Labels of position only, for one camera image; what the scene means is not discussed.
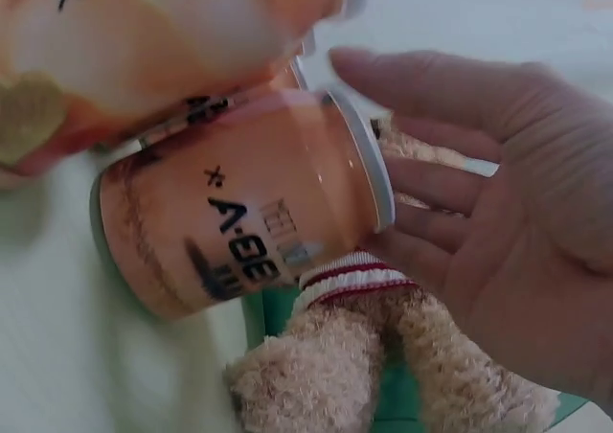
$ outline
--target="can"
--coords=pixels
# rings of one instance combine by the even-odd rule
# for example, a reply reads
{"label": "can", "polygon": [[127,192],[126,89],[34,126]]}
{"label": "can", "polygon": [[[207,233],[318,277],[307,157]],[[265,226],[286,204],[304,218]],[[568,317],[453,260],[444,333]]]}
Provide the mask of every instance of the can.
{"label": "can", "polygon": [[12,187],[67,155],[269,79],[361,0],[0,0],[0,166]]}
{"label": "can", "polygon": [[337,90],[284,90],[111,165],[92,223],[153,313],[180,319],[293,280],[393,223],[376,138]]}
{"label": "can", "polygon": [[302,72],[302,63],[298,57],[295,57],[274,78],[265,83],[258,84],[250,89],[237,90],[236,93],[224,97],[202,96],[191,98],[188,100],[185,110],[178,113],[173,119],[156,125],[153,128],[148,128],[147,131],[141,134],[133,131],[132,134],[117,138],[115,141],[108,141],[104,148],[115,148],[125,141],[136,139],[140,141],[141,147],[147,148],[191,125],[198,124],[202,126],[203,124],[210,123],[220,115],[246,105],[257,98],[273,91],[287,88],[307,89],[307,82]]}

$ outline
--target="teddy bear leg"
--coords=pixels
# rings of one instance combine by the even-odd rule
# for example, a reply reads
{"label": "teddy bear leg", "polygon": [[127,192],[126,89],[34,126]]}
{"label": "teddy bear leg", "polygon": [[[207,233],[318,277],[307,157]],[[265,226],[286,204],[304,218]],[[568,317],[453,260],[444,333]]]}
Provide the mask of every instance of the teddy bear leg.
{"label": "teddy bear leg", "polygon": [[376,408],[383,348],[361,313],[314,307],[228,368],[249,433],[366,433]]}
{"label": "teddy bear leg", "polygon": [[494,363],[433,297],[415,293],[398,327],[429,433],[542,433],[551,425],[557,395]]}

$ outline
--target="teddy bear arm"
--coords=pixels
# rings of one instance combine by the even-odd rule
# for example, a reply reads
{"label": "teddy bear arm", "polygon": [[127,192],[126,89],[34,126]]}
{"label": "teddy bear arm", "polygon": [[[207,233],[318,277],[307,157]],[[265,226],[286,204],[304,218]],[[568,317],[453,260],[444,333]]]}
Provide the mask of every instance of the teddy bear arm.
{"label": "teddy bear arm", "polygon": [[429,433],[542,433],[554,420],[554,392],[493,362],[424,294],[398,325],[420,386]]}

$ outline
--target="finger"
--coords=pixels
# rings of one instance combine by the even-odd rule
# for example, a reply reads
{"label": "finger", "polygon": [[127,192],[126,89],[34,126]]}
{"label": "finger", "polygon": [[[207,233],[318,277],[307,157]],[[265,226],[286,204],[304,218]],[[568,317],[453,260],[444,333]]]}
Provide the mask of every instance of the finger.
{"label": "finger", "polygon": [[[564,98],[556,97],[561,81],[538,64],[342,48],[330,58],[344,82],[376,103],[407,116],[482,129],[499,142],[564,107]],[[523,110],[530,115],[519,115]]]}
{"label": "finger", "polygon": [[451,255],[434,244],[391,228],[368,239],[363,247],[433,292],[443,289]]}
{"label": "finger", "polygon": [[424,239],[453,254],[466,239],[468,219],[398,203],[395,227],[403,234]]}
{"label": "finger", "polygon": [[438,163],[386,157],[392,188],[428,206],[470,216],[485,177]]}
{"label": "finger", "polygon": [[500,163],[500,145],[482,131],[402,115],[395,115],[392,122],[398,130],[435,148],[449,148],[466,157]]}

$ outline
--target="white surface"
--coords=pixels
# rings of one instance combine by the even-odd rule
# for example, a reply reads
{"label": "white surface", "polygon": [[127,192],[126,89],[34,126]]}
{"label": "white surface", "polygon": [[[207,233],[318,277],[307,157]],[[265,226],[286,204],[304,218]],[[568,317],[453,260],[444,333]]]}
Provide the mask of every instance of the white surface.
{"label": "white surface", "polygon": [[83,154],[0,195],[2,433],[238,432],[221,379],[243,354],[239,302],[156,322],[102,269]]}
{"label": "white surface", "polygon": [[[609,96],[612,33],[612,12],[588,13],[580,0],[370,0],[360,19],[318,30],[306,76],[313,85],[331,80],[325,51],[335,44],[436,48],[548,58]],[[98,170],[83,154],[0,195],[0,431],[238,431],[220,368],[245,348],[239,304],[180,326],[149,319],[102,271],[91,240],[88,198]],[[585,416],[574,431],[612,430],[585,428],[598,415]]]}

